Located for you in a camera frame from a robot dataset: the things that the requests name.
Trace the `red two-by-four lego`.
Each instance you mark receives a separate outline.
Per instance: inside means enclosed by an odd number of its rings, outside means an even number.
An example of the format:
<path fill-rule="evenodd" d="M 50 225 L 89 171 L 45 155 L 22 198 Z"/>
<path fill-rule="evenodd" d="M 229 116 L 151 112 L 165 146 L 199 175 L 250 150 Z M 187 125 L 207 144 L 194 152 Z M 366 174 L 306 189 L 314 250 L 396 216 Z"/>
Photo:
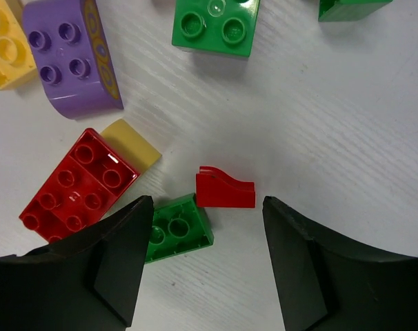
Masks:
<path fill-rule="evenodd" d="M 64 239 L 100 221 L 139 175 L 96 130 L 87 128 L 19 219 L 49 243 Z"/>

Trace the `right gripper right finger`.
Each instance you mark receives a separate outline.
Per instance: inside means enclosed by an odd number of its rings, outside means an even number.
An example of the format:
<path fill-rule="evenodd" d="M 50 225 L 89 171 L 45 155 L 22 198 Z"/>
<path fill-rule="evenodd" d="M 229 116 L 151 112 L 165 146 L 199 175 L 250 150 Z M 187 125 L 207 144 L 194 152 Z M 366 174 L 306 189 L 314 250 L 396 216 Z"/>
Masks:
<path fill-rule="evenodd" d="M 418 257 L 375 248 L 263 200 L 287 330 L 418 330 Z"/>

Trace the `small red curved lego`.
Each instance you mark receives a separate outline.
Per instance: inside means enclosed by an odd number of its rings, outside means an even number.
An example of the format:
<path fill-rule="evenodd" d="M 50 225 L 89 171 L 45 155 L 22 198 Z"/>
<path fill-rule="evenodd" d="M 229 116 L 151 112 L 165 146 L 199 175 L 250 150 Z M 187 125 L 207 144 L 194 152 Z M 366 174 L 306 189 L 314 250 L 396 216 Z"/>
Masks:
<path fill-rule="evenodd" d="M 239 181 L 223 170 L 200 166 L 195 176 L 196 202 L 200 208 L 255 208 L 255 184 Z"/>

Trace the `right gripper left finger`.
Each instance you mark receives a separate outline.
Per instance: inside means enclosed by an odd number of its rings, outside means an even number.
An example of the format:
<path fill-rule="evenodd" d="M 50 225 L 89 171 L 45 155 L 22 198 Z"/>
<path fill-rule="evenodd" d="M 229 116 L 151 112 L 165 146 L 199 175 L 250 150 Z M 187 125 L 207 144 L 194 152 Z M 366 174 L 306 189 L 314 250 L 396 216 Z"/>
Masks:
<path fill-rule="evenodd" d="M 60 241 L 0 257 L 0 330 L 129 328 L 152 219 L 142 196 Z"/>

